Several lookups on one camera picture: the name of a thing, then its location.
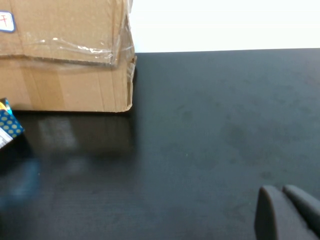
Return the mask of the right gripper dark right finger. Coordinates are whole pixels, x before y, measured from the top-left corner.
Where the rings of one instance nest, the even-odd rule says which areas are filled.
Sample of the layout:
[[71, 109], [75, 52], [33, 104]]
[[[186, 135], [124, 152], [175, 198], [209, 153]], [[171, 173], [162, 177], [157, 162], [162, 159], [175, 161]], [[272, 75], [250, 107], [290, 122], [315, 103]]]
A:
[[285, 185], [282, 192], [293, 203], [308, 227], [320, 237], [320, 201], [295, 185]]

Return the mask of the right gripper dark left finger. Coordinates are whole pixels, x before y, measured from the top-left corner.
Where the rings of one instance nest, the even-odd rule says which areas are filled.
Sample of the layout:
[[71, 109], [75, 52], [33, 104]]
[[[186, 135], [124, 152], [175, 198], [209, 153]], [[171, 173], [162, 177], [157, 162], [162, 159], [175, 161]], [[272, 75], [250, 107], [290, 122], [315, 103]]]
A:
[[271, 185], [258, 192], [254, 231], [258, 240], [318, 240], [296, 207], [281, 190]]

